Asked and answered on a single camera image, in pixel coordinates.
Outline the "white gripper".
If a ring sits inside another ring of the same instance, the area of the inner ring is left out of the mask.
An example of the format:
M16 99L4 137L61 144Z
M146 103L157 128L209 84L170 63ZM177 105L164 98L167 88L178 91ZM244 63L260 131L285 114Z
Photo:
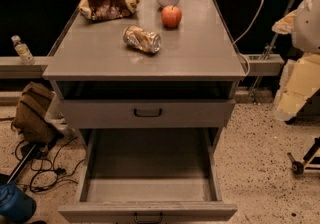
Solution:
M296 11L291 11L272 26L272 31L286 35L293 32ZM274 101L274 117L289 121L320 89L320 55L305 53L297 61L288 60L280 78Z

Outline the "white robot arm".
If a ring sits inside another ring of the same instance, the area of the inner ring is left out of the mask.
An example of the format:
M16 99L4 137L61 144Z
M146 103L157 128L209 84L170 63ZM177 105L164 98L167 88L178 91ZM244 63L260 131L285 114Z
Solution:
M289 121L320 90L320 0L303 0L272 30L290 34L292 45L303 52L285 64L274 101L274 117Z

